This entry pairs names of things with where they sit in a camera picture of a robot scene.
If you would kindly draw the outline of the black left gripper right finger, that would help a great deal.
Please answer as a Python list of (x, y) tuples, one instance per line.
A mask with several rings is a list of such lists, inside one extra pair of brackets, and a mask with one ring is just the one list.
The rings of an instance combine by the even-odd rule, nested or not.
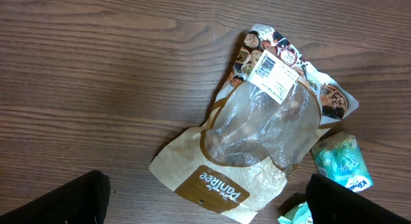
[(306, 187), (314, 224), (410, 224), (342, 185), (315, 173)]

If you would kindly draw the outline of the beige brown bread bag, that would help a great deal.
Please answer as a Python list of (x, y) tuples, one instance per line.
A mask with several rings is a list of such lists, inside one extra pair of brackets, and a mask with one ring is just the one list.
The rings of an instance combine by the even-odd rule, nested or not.
[(358, 106), (275, 28), (255, 24), (206, 122), (166, 145), (149, 169), (180, 197), (249, 223)]

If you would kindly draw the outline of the teal tissue pack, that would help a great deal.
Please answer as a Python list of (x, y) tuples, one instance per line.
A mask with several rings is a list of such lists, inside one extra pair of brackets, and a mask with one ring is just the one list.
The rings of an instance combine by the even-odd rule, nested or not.
[(311, 149), (319, 173), (353, 192), (374, 185), (354, 135), (339, 132)]

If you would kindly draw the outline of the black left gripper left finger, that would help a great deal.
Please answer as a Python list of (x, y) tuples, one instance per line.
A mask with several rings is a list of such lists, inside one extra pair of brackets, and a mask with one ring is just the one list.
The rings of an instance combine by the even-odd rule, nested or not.
[(1, 223), (103, 224), (109, 198), (109, 176), (92, 170), (26, 205), (1, 215)]

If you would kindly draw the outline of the large teal wipes pack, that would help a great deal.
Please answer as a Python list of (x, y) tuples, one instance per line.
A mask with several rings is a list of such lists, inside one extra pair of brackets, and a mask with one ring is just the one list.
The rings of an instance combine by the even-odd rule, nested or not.
[(279, 224), (313, 224), (307, 202), (300, 203), (278, 219)]

